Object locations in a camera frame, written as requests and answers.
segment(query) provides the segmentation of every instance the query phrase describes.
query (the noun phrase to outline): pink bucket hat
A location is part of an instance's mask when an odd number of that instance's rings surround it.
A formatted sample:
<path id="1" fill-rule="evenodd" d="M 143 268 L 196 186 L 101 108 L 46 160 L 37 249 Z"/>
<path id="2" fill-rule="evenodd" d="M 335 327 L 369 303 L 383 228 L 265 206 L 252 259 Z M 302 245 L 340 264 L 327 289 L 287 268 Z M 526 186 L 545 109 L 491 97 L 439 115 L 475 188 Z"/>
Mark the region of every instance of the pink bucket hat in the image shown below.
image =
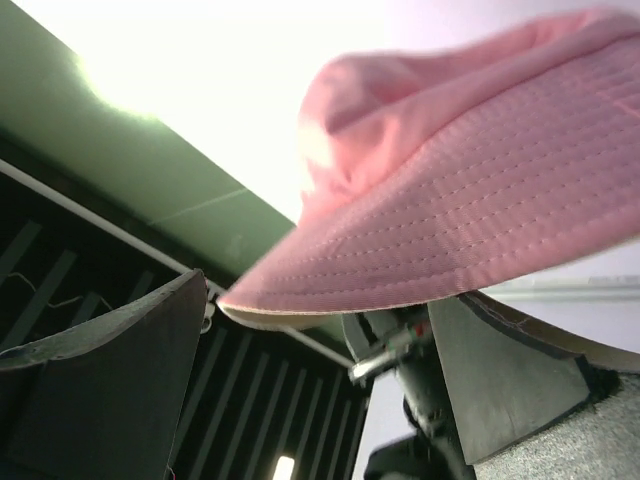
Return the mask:
<path id="1" fill-rule="evenodd" d="M 640 234 L 640 20 L 593 9 L 440 55 L 346 56 L 299 118 L 299 225 L 219 300 L 255 328 L 425 303 Z"/>

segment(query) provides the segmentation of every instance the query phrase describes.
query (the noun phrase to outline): hat brim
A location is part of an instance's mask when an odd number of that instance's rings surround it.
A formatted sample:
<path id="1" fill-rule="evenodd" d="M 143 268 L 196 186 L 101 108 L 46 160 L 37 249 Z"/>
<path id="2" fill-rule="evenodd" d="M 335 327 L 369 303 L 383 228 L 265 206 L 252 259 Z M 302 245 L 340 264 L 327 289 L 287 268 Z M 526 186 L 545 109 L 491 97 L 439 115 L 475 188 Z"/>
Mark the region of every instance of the hat brim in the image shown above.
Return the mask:
<path id="1" fill-rule="evenodd" d="M 306 328 L 496 285 L 638 234 L 636 36 L 459 116 L 366 195 L 294 229 L 218 303 L 254 328 Z"/>

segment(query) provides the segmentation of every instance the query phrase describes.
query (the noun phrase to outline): gray textured surface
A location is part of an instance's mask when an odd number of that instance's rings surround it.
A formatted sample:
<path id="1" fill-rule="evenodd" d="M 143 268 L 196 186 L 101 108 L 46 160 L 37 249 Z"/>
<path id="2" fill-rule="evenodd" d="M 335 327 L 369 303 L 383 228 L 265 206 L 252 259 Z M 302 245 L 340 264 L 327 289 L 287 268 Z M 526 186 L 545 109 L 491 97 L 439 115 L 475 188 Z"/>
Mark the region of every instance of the gray textured surface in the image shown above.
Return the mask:
<path id="1" fill-rule="evenodd" d="M 476 465 L 478 480 L 640 478 L 640 376 L 621 381 L 616 396 Z"/>

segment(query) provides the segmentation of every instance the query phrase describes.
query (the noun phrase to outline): hat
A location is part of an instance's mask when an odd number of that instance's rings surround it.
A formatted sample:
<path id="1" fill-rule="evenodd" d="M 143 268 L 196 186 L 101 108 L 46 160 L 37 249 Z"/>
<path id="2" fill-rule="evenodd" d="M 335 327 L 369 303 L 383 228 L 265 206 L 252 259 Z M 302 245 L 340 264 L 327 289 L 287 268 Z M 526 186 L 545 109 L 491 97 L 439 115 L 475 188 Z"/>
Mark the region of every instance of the hat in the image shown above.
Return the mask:
<path id="1" fill-rule="evenodd" d="M 299 140 L 299 224 L 218 302 L 245 325 L 316 326 L 597 253 L 640 234 L 640 19 L 590 9 L 437 55 L 338 58 Z"/>

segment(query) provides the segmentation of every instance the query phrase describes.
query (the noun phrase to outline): white edge strip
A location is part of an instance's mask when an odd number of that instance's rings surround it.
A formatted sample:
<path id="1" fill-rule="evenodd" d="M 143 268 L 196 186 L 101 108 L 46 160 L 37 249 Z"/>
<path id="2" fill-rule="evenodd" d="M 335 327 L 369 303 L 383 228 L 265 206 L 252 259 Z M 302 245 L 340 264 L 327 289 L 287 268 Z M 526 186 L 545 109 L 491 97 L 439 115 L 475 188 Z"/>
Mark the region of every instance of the white edge strip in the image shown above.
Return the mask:
<path id="1" fill-rule="evenodd" d="M 17 169 L 13 165 L 10 165 L 9 163 L 5 162 L 2 159 L 0 159 L 0 173 L 5 174 L 6 176 L 12 178 L 16 182 L 24 185 L 25 187 L 30 188 L 31 190 L 33 190 L 34 192 L 42 195 L 46 199 L 48 199 L 48 200 L 60 205 L 61 207 L 65 208 L 66 210 L 74 213 L 75 215 L 79 216 L 80 218 L 82 218 L 82 219 L 86 220 L 87 222 L 95 225 L 96 227 L 100 228 L 101 230 L 109 233 L 110 235 L 112 235 L 112 236 L 116 237 L 117 239 L 123 241 L 127 245 L 135 248 L 139 252 L 144 253 L 148 257 L 153 258 L 157 262 L 162 263 L 163 265 L 169 267 L 170 269 L 172 269 L 172 270 L 174 270 L 174 271 L 176 271 L 178 273 L 186 273 L 186 272 L 191 270 L 191 268 L 187 267 L 186 265 L 183 265 L 182 263 L 176 261 L 175 259 L 171 258 L 170 256 L 162 253 L 160 250 L 158 250 L 156 248 L 153 248 L 151 245 L 143 242 L 139 238 L 134 237 L 130 233 L 128 233 L 128 232 L 124 231 L 123 229 L 121 229 L 120 227 L 118 227 L 118 226 L 114 225 L 113 223 L 109 222 L 108 220 L 102 218 L 100 215 L 95 214 L 94 212 L 92 212 L 88 208 L 83 207 L 82 205 L 80 205 L 77 202 L 74 202 L 73 200 L 71 200 L 68 197 L 65 197 L 60 192 L 54 190 L 53 188 L 45 185 L 42 182 L 36 180 L 35 178 L 31 177 L 30 175 L 27 175 L 23 171 Z M 224 288 L 222 288 L 219 285 L 213 283 L 209 279 L 207 279 L 207 284 L 209 286 L 210 292 L 215 292 L 216 294 L 220 295 L 220 294 L 224 293 L 224 291 L 225 291 Z M 334 352 L 330 348 L 324 346 L 320 342 L 310 338 L 309 336 L 305 335 L 302 332 L 299 332 L 297 330 L 290 329 L 290 328 L 289 329 L 284 329 L 283 331 L 284 331 L 284 333 L 286 333 L 290 337 L 295 338 L 299 342 L 302 342 L 303 344 L 305 344 L 309 348 L 312 348 L 316 352 L 324 355 L 325 357 L 328 357 L 329 359 L 333 360 L 334 362 L 338 363 L 339 365 L 342 365 L 344 367 L 349 368 L 354 364 L 354 362 L 352 360 L 348 359 L 347 357 L 344 357 L 344 356 L 340 355 L 339 353 Z"/>

